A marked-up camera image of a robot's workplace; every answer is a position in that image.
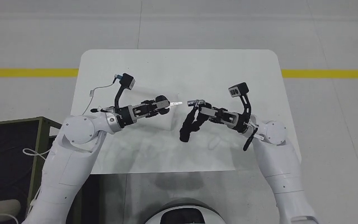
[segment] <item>black cable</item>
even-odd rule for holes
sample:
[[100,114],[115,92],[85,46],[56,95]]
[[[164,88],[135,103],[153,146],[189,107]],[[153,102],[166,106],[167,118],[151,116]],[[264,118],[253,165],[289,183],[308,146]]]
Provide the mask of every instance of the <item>black cable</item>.
[[121,87],[119,88],[118,92],[117,92],[116,97],[114,98],[114,108],[115,108],[115,109],[119,109],[119,98],[121,97],[121,95],[122,95],[124,89],[125,89],[125,88],[124,88],[123,86],[121,86]]
[[255,128],[253,130],[252,134],[250,135],[250,137],[248,137],[248,139],[243,147],[244,152],[246,152],[246,150],[248,149],[249,145],[251,144],[251,142],[253,140],[253,136],[256,134],[257,131],[258,131],[258,128]]

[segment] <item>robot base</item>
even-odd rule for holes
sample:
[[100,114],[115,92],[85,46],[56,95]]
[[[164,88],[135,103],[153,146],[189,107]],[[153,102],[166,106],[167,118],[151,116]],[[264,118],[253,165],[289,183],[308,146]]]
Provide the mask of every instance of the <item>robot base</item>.
[[179,199],[166,204],[145,224],[214,223],[225,224],[218,212],[193,199]]

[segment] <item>yellow tape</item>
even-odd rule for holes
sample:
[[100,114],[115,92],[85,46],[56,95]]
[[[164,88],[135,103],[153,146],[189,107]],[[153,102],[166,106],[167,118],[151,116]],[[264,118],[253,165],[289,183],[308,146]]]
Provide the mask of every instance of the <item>yellow tape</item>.
[[358,70],[282,70],[284,78],[358,78]]
[[76,68],[6,68],[0,69],[0,77],[77,77]]
[[[0,77],[77,77],[76,68],[6,68]],[[358,78],[358,70],[290,70],[283,69],[284,78]]]

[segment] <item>small metal object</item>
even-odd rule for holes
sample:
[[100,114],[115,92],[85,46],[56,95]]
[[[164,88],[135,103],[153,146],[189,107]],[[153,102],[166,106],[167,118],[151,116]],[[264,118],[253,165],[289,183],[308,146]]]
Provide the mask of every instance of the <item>small metal object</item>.
[[176,105],[181,105],[183,104],[183,102],[171,102],[170,106],[176,106]]
[[166,107],[166,109],[171,108],[172,106],[177,106],[177,105],[181,105],[181,104],[183,104],[183,102],[171,102],[169,104],[169,106]]
[[197,107],[198,105],[201,105],[201,104],[205,104],[205,100],[189,100],[187,102],[188,106],[195,106]]

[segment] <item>white robot body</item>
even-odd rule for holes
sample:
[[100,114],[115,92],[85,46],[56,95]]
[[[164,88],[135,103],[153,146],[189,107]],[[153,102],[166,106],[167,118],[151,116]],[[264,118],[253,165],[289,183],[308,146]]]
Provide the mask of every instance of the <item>white robot body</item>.
[[[131,125],[140,118],[150,118],[169,112],[171,104],[164,96],[143,101],[137,106],[119,108],[118,100],[123,89],[131,89],[134,83],[134,79],[128,74],[124,73],[120,78],[122,86],[116,95],[114,107],[94,109],[94,112],[100,112],[99,116],[72,116],[65,120],[45,161],[38,198],[31,202],[33,209],[23,223],[65,223],[74,197],[92,171],[106,134],[119,132],[124,126]],[[201,115],[206,114],[212,122],[225,124],[248,137],[243,147],[244,151],[251,142],[253,143],[257,163],[274,193],[280,212],[280,224],[320,224],[304,194],[300,162],[286,137],[287,130],[284,124],[277,121],[262,122],[254,115],[250,116],[251,106],[246,95],[248,88],[245,83],[235,85],[229,90],[232,97],[241,97],[244,104],[243,114],[203,107],[200,110]],[[198,104],[204,103],[204,100],[196,100],[193,104],[195,108],[189,115],[194,116]],[[190,132],[194,130],[194,118],[191,119],[189,115],[180,131],[181,135],[183,134],[183,138],[180,138],[182,141],[188,141]],[[95,138],[96,144],[90,151],[72,145],[84,144]],[[162,222],[163,219],[171,218],[175,221],[176,215],[184,214],[186,217],[192,214],[193,217],[201,218],[199,222],[192,220],[191,217],[184,218],[184,222],[225,224],[214,210],[193,204],[178,204],[164,208],[147,220],[146,224],[165,224]]]
[[161,211],[157,214],[155,214],[153,217],[151,217],[145,224],[167,224],[167,223],[173,223],[173,219],[171,219],[171,222],[166,222],[165,215],[170,215],[170,212],[180,212],[180,210],[184,209],[193,209],[197,210],[197,216],[201,216],[200,218],[203,218],[205,224],[225,224],[224,220],[214,211],[204,208],[202,206],[175,206],[172,208],[167,208],[164,211]]

